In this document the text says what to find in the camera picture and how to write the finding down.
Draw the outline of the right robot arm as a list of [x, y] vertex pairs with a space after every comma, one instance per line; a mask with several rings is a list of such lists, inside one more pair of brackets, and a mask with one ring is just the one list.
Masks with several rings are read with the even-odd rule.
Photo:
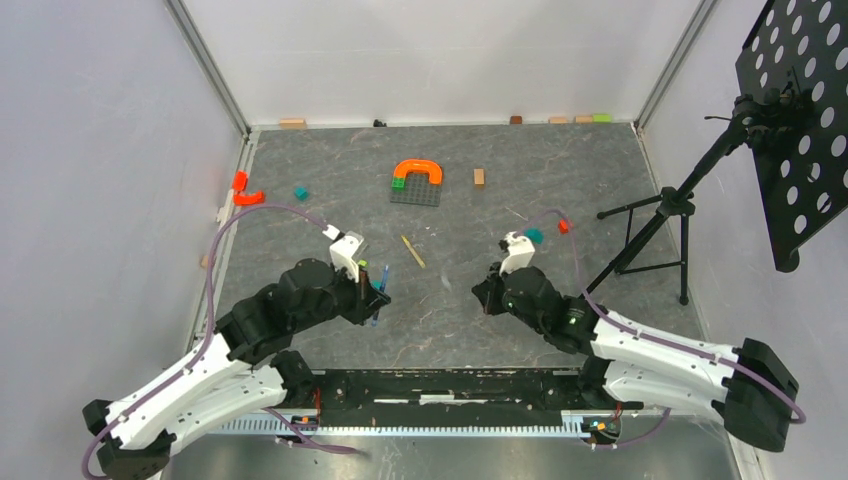
[[769, 452], [783, 451], [802, 421], [798, 381], [759, 340], [715, 344], [649, 327], [559, 293], [534, 266], [503, 273], [493, 264], [471, 292], [485, 314], [509, 314], [556, 349], [585, 355], [577, 392], [591, 408], [616, 401], [691, 412]]

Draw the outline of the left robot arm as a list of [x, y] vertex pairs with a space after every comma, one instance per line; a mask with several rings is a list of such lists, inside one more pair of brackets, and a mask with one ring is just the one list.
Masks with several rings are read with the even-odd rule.
[[306, 259], [278, 282], [237, 302], [210, 335], [177, 364], [125, 398], [96, 399], [83, 409], [95, 439], [83, 460], [94, 478], [149, 479], [172, 456], [207, 432], [256, 410], [287, 404], [312, 408], [319, 388], [303, 356], [290, 348], [295, 335], [341, 317], [365, 324], [390, 297], [367, 271]]

